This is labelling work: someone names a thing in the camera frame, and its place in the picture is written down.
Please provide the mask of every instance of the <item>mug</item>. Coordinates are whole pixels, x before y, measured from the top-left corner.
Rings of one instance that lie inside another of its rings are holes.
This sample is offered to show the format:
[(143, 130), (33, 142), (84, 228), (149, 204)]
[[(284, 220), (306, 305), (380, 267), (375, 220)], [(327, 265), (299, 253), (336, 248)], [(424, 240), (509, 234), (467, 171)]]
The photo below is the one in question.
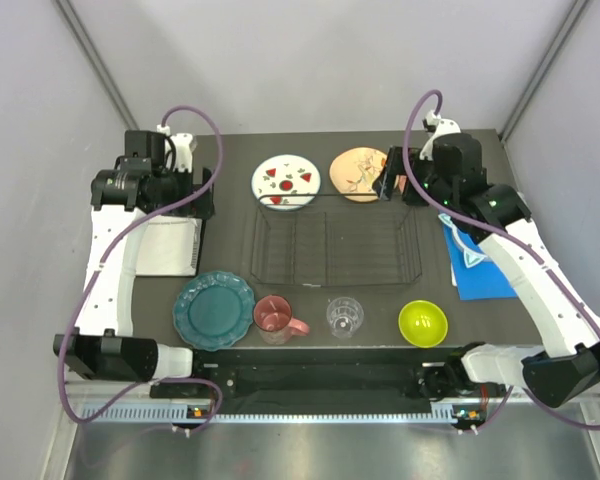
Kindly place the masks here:
[(282, 345), (294, 335), (308, 335), (309, 325), (291, 314), (291, 305), (284, 298), (269, 295), (256, 303), (255, 322), (263, 340), (271, 345)]

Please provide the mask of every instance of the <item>gray wall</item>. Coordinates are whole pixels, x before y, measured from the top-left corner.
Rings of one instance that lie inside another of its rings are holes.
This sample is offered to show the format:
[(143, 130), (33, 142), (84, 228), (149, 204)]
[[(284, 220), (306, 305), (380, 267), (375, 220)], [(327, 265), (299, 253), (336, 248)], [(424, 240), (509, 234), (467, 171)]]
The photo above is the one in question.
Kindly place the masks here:
[(186, 102), (261, 133), (404, 128), (434, 87), (464, 128), (501, 128), (570, 2), (74, 3), (144, 127)]
[(587, 10), (508, 149), (545, 241), (600, 315), (600, 0)]
[(49, 446), (52, 337), (84, 282), (89, 182), (122, 132), (51, 1), (0, 1), (0, 479), (37, 478)]

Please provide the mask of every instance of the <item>yellow-green bowl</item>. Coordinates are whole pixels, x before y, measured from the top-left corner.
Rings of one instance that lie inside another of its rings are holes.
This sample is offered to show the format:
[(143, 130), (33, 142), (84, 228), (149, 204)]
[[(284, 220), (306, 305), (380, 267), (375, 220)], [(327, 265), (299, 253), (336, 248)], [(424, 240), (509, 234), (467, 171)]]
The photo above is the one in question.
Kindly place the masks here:
[(404, 339), (420, 348), (439, 345), (447, 336), (447, 316), (436, 304), (426, 300), (407, 303), (398, 317), (398, 328)]

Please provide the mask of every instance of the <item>blue plate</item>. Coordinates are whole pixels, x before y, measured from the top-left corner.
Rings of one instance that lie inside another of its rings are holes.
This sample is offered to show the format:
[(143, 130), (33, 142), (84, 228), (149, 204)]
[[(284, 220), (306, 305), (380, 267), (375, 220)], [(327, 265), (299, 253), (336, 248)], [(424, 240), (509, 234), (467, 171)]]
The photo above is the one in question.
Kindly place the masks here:
[(186, 343), (215, 352), (247, 334), (256, 301), (240, 277), (209, 272), (191, 280), (173, 307), (173, 324)]

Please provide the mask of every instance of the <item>mug handle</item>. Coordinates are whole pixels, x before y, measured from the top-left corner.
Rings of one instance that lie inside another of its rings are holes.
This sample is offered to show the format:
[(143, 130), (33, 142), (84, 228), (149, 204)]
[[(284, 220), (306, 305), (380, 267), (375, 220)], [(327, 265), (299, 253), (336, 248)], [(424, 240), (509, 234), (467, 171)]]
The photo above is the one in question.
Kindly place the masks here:
[(292, 318), (289, 321), (289, 327), (291, 328), (291, 335), (305, 336), (309, 335), (309, 332), (311, 331), (309, 325), (304, 323), (302, 320), (298, 320), (297, 318)]

